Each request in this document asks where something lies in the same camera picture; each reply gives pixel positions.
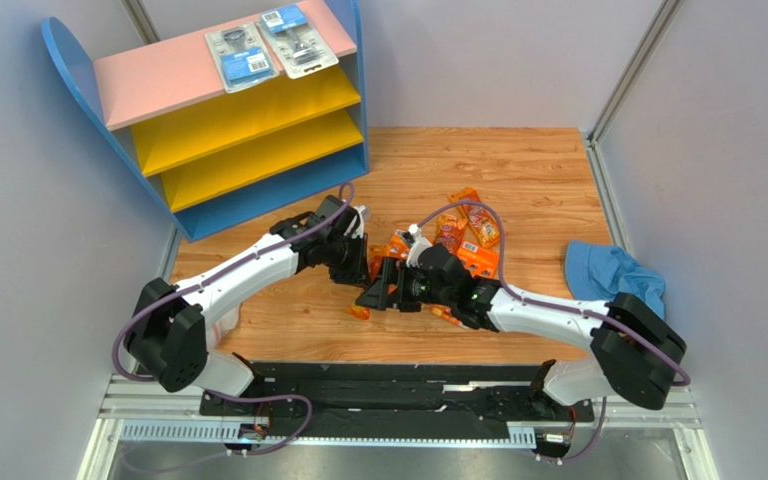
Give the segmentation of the blue Gillette razor blister pack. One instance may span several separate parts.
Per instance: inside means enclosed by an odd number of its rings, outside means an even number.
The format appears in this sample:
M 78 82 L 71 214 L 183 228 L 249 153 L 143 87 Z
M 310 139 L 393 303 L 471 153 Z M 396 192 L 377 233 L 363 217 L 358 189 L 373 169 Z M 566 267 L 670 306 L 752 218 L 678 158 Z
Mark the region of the blue Gillette razor blister pack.
M 298 4 L 261 13 L 257 26 L 292 80 L 339 63 L 336 54 Z

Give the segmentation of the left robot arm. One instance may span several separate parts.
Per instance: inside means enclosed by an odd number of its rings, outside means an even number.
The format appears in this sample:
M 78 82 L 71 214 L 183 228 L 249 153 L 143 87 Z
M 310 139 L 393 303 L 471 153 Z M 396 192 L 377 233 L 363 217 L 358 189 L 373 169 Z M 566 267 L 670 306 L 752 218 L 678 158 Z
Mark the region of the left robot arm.
M 274 224 L 254 245 L 219 266 L 172 285 L 146 284 L 113 352 L 126 351 L 145 370 L 143 380 L 169 393 L 189 386 L 238 397 L 255 381 L 238 354 L 217 350 L 224 318 L 266 287 L 319 265 L 332 281 L 362 286 L 368 280 L 364 205 L 327 196 L 314 212 Z

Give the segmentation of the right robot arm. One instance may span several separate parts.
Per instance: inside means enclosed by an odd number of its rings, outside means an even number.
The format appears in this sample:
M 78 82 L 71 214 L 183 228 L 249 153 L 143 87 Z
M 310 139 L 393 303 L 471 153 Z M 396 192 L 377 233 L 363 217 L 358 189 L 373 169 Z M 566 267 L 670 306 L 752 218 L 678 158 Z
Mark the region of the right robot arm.
M 674 386 L 686 385 L 680 363 L 685 341 L 639 298 L 620 293 L 611 301 L 562 299 L 475 276 L 442 246 L 413 250 L 407 259 L 386 257 L 356 305 L 417 312 L 449 308 L 465 327 L 523 333 L 588 352 L 578 361 L 549 360 L 533 386 L 560 405 L 616 394 L 660 410 Z

